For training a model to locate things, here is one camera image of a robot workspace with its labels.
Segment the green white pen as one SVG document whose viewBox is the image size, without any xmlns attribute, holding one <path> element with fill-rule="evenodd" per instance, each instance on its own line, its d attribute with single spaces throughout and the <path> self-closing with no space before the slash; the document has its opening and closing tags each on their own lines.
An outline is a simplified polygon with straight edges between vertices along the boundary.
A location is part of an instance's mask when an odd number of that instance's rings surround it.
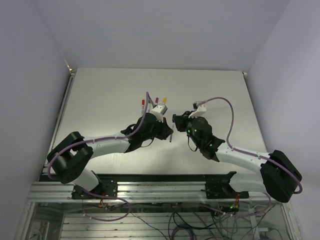
<svg viewBox="0 0 320 240">
<path fill-rule="evenodd" d="M 148 99 L 148 106 L 147 106 L 147 112 L 148 112 L 148 113 L 150 112 L 151 107 L 152 107 L 151 100 L 150 100 L 150 99 Z"/>
</svg>

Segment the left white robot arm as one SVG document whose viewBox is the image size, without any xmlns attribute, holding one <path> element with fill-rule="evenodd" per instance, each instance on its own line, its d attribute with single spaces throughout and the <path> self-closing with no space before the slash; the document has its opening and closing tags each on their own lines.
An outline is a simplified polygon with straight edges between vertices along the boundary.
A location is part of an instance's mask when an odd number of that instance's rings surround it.
<svg viewBox="0 0 320 240">
<path fill-rule="evenodd" d="M 89 160 L 113 153 L 130 153 L 141 148 L 145 141 L 166 140 L 172 133 L 167 120 L 158 121 L 152 113 L 114 135 L 94 138 L 84 137 L 78 131 L 71 132 L 47 155 L 55 172 L 55 176 L 50 173 L 48 176 L 62 184 L 78 185 L 89 198 L 96 199 L 103 192 L 103 184 L 86 168 Z"/>
</svg>

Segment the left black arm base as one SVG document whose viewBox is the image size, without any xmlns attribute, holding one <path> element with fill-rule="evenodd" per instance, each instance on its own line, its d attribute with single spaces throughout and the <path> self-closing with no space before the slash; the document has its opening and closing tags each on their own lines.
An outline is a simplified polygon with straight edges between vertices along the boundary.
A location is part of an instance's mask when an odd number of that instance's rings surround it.
<svg viewBox="0 0 320 240">
<path fill-rule="evenodd" d="M 84 171 L 73 182 L 71 193 L 73 200 L 96 199 L 99 196 L 115 197 L 118 185 L 112 179 L 100 179 L 93 171 Z"/>
</svg>

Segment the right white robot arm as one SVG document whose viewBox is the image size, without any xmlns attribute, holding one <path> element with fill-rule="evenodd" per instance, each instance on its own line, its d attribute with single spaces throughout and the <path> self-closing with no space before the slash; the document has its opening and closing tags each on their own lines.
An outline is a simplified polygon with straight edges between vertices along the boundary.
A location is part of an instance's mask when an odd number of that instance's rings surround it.
<svg viewBox="0 0 320 240">
<path fill-rule="evenodd" d="M 261 192 L 278 202 L 287 203 L 296 194 L 302 175 L 285 153 L 280 150 L 259 153 L 232 147 L 213 135 L 212 126 L 204 117 L 191 118 L 190 115 L 191 111 L 174 114 L 172 121 L 206 159 L 233 164 L 255 173 L 247 176 L 235 173 L 229 181 L 222 183 L 220 192 L 224 197 L 231 198 L 237 192 Z"/>
</svg>

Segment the red white pen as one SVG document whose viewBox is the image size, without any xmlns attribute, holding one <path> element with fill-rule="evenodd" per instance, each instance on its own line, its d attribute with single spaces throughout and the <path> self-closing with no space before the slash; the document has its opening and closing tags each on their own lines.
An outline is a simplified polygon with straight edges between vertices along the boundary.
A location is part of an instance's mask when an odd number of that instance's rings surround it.
<svg viewBox="0 0 320 240">
<path fill-rule="evenodd" d="M 142 101 L 141 101 L 141 116 L 144 114 L 144 110 L 145 110 L 145 105 L 142 105 Z"/>
</svg>

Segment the blue white pen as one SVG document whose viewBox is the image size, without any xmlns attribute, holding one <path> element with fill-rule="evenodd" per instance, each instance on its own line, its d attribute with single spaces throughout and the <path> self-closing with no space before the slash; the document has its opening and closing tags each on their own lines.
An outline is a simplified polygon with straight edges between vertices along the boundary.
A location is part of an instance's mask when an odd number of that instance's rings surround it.
<svg viewBox="0 0 320 240">
<path fill-rule="evenodd" d="M 175 129 L 175 118 L 174 118 L 174 122 L 172 121 L 172 125 L 171 125 L 172 133 L 170 134 L 170 137 L 169 137 L 170 143 L 172 143 L 172 140 L 173 140 L 174 129 Z"/>
</svg>

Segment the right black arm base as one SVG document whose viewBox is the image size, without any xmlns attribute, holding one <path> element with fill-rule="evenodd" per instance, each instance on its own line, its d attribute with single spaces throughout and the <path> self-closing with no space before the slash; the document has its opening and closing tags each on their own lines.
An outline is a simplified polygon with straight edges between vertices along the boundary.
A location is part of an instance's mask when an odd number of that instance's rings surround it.
<svg viewBox="0 0 320 240">
<path fill-rule="evenodd" d="M 228 174 L 205 175 L 208 179 L 205 181 L 204 189 L 200 191 L 206 194 L 207 199 L 247 199 L 248 191 L 238 192 L 230 185 L 231 178 L 236 174 L 236 171 L 231 171 Z"/>
</svg>

